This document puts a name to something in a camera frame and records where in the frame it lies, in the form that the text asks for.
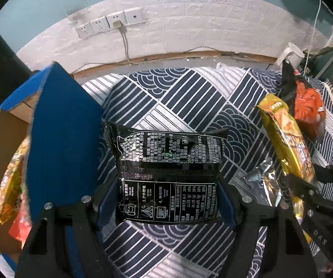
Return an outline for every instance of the patterned blanket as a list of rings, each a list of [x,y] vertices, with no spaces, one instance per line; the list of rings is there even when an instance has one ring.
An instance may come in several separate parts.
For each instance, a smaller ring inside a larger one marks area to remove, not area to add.
[[[307,80],[327,109],[323,143],[306,140],[314,163],[333,164],[333,89],[328,82]],[[267,156],[279,162],[255,106],[268,93],[279,94],[281,74],[218,64],[209,67],[154,69],[129,75],[109,74],[82,87],[103,106],[104,120],[137,129],[203,132],[229,128],[221,172],[227,183],[252,194],[242,177]],[[116,173],[103,139],[99,183]],[[333,200],[333,184],[319,188]],[[112,219],[102,230],[103,248],[124,277],[216,277],[235,234],[224,223],[199,225],[140,224]],[[248,277],[260,268],[266,227],[260,229]],[[315,254],[317,246],[312,243]]]

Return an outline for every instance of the red snack wrapper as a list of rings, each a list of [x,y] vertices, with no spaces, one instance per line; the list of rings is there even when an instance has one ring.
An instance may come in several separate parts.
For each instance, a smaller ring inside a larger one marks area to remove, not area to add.
[[[29,205],[27,201],[27,191],[24,185],[22,186],[21,198],[22,198],[21,207],[8,233],[14,239],[21,241],[23,246],[32,228]]]

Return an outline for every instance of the white cable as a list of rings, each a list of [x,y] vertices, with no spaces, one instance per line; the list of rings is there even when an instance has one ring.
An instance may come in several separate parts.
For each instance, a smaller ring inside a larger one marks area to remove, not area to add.
[[[198,46],[198,47],[195,47],[195,48],[191,48],[189,50],[186,50],[186,51],[182,51],[180,53],[189,53],[195,49],[199,49],[199,48],[208,48],[208,49],[211,49],[213,51],[217,51],[217,52],[226,52],[226,51],[223,51],[223,50],[219,50],[219,49],[215,49],[213,47],[209,47],[209,46]],[[129,62],[131,62],[132,64],[136,64],[136,65],[139,65],[139,64],[142,64],[142,63],[146,63],[146,62],[156,62],[156,61],[167,61],[167,60],[180,60],[181,58],[184,58],[184,56],[179,56],[179,57],[166,57],[166,58],[158,58],[158,59],[155,59],[155,60],[146,60],[146,61],[141,61],[139,63],[136,63],[136,62],[133,62],[131,60],[129,60],[127,58],[127,60]],[[85,63],[84,65],[80,66],[79,68],[75,69],[74,71],[71,72],[71,74],[74,74],[76,73],[78,70],[80,70],[81,68],[85,67],[85,66],[89,66],[89,65],[110,65],[110,64],[114,64],[114,63]]]
[[[123,32],[121,31],[120,28],[119,28],[119,31],[120,31],[121,37],[123,38],[125,57],[126,57],[126,59],[128,60],[128,62],[130,62],[131,64],[134,64],[134,65],[139,65],[139,64],[144,63],[145,61],[140,61],[140,62],[131,61],[131,59],[130,59],[130,57],[129,57],[129,46],[127,45],[127,42],[128,42],[128,41],[127,41],[127,39],[126,39],[126,35],[125,35],[125,33],[123,33]]]
[[[311,46],[312,46],[312,39],[314,38],[314,32],[316,30],[316,22],[317,22],[317,18],[319,16],[319,13],[320,13],[320,9],[321,9],[321,0],[320,0],[320,3],[319,3],[319,9],[317,10],[317,14],[316,14],[316,18],[314,20],[314,31],[312,32],[312,36],[311,36],[311,40],[309,41],[309,48],[308,48],[308,52],[307,52],[307,58],[306,58],[306,65],[304,66],[304,70],[303,70],[303,76],[305,75],[306,73],[306,68],[307,68],[307,64],[308,64],[308,58],[309,58],[309,52],[311,51]]]

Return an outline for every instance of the black plastic bag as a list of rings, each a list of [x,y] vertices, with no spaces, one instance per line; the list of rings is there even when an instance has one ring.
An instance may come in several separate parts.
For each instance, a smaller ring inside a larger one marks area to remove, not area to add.
[[[227,129],[137,130],[107,121],[120,179],[116,221],[187,224],[217,218],[216,181]]]

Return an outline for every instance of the electrical socket panel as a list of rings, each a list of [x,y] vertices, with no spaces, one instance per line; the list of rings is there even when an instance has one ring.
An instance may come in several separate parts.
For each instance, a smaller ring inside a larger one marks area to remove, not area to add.
[[[124,11],[117,11],[106,16],[111,29],[116,29],[115,21],[120,21],[124,26],[127,24]]]
[[[128,25],[138,24],[146,21],[144,10],[142,7],[134,7],[124,11],[126,22]]]
[[[77,34],[81,39],[86,39],[95,34],[90,23],[85,23],[84,25],[75,27]]]
[[[92,26],[95,34],[110,30],[109,22],[105,16],[90,22],[90,25]]]

